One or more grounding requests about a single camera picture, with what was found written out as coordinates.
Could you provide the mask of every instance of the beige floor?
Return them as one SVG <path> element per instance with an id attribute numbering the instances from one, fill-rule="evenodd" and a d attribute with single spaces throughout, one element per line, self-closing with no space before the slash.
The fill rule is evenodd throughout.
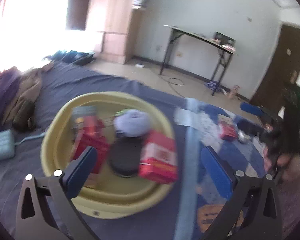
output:
<path id="1" fill-rule="evenodd" d="M 137 80 L 151 88 L 161 90 L 163 92 L 179 96 L 173 89 L 168 85 L 167 82 L 162 80 L 159 77 L 160 67 L 158 65 L 142 62 L 144 68 L 135 67 L 136 63 L 139 63 L 138 60 L 131 60 L 125 65 L 111 63 L 106 61 L 97 60 L 92 64 L 89 64 L 89 67 L 93 70 L 100 71 L 105 74 L 111 74 L 116 76 L 122 76 L 127 79 Z M 191 76 L 179 73 L 172 69 L 165 69 L 163 79 L 168 80 L 169 78 L 179 78 L 184 82 L 183 86 L 173 85 L 174 89 L 183 95 L 184 97 L 196 98 L 200 101 L 221 107 L 228 111 L 231 111 L 235 114 L 242 115 L 243 117 L 250 119 L 251 121 L 258 122 L 258 119 L 252 115 L 248 114 L 240 109 L 241 101 L 238 98 L 228 99 L 222 93 L 216 93 L 213 97 L 211 95 L 211 90 L 206 88 L 204 82 L 193 78 Z"/>

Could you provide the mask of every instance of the blue and white patterned blanket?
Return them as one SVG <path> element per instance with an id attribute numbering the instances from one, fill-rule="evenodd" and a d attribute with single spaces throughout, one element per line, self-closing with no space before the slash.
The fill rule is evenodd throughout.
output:
<path id="1" fill-rule="evenodd" d="M 248 176 L 262 177 L 263 145 L 256 138 L 245 144 L 238 140 L 224 141 L 218 135 L 218 114 L 231 117 L 237 123 L 242 117 L 196 99 L 188 98 L 187 109 L 199 115 L 200 128 L 187 128 L 183 181 L 174 240 L 197 240 L 212 222 L 226 199 L 222 198 L 209 174 L 200 163 L 202 147 L 212 146 L 216 153 L 236 170 Z"/>

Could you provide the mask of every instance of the yellow plastic tub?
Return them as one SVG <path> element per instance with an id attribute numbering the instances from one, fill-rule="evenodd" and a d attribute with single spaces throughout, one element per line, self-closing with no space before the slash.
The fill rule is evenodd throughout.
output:
<path id="1" fill-rule="evenodd" d="M 123 109 L 138 109 L 151 117 L 152 128 L 174 139 L 170 122 L 155 106 L 121 92 L 89 93 L 65 104 L 53 119 L 41 146 L 41 164 L 46 176 L 57 169 L 64 170 L 71 161 L 73 146 L 70 129 L 72 108 L 96 105 L 98 117 L 108 118 Z M 114 127 L 104 129 L 109 143 L 115 140 Z M 161 201 L 172 184 L 159 184 L 140 177 L 121 178 L 112 173 L 105 163 L 93 188 L 83 187 L 79 196 L 72 199 L 76 208 L 93 217 L 114 219 L 125 217 Z"/>

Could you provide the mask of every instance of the silver screw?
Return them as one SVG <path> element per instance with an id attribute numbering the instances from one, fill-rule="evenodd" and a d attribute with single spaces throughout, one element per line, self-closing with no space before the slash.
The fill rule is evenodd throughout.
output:
<path id="1" fill-rule="evenodd" d="M 28 174 L 27 176 L 26 176 L 26 180 L 31 180 L 33 178 L 33 175 L 32 174 Z"/>
<path id="2" fill-rule="evenodd" d="M 272 179 L 273 179 L 273 177 L 272 177 L 272 175 L 271 175 L 271 174 L 267 174 L 267 175 L 266 175 L 266 179 L 267 179 L 267 180 L 272 180 Z"/>
<path id="3" fill-rule="evenodd" d="M 238 176 L 238 177 L 243 177 L 244 176 L 244 172 L 243 171 L 236 171 L 235 174 Z"/>
<path id="4" fill-rule="evenodd" d="M 59 177 L 62 175 L 62 170 L 55 170 L 53 173 L 54 176 Z"/>

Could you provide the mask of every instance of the light blue strap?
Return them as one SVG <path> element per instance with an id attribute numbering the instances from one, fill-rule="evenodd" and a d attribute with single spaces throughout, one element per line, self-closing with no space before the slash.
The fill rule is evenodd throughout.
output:
<path id="1" fill-rule="evenodd" d="M 198 113 L 199 101 L 194 98 L 187 98 L 187 109 Z M 179 212 L 173 240 L 191 240 L 192 238 L 197 205 L 195 187 L 197 185 L 199 172 L 199 139 L 199 131 L 193 127 L 188 127 L 186 132 Z"/>
<path id="2" fill-rule="evenodd" d="M 32 139 L 41 138 L 41 137 L 44 137 L 45 135 L 46 135 L 46 132 L 43 132 L 43 133 L 38 134 L 38 135 L 28 136 L 28 137 L 23 138 L 20 142 L 15 143 L 14 145 L 15 145 L 15 146 L 18 146 L 18 145 L 20 145 L 21 143 L 23 143 L 23 142 L 25 142 L 25 141 L 27 141 L 27 140 L 32 140 Z"/>

